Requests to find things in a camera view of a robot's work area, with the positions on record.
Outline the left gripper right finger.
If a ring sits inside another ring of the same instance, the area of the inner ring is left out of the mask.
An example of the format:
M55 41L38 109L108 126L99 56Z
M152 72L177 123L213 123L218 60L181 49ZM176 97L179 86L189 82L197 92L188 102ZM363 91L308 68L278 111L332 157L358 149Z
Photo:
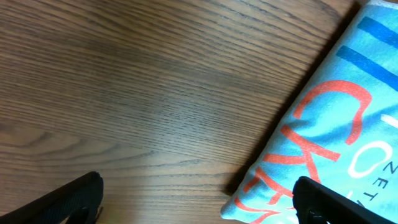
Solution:
M305 176L296 181L292 201L300 224L394 224Z

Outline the light blue printed t-shirt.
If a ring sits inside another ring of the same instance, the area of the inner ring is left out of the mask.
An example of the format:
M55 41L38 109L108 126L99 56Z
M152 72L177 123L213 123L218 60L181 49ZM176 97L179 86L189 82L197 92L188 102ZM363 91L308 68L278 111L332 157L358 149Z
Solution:
M297 223L306 176L397 221L397 4L368 1L286 112L221 217Z

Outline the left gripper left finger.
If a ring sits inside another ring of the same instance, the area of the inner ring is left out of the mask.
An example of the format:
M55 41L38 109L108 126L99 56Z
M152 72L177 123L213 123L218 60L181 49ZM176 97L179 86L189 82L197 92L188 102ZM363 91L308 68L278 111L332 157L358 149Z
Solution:
M1 216L1 224L95 224L103 191L103 178L97 172L89 172Z

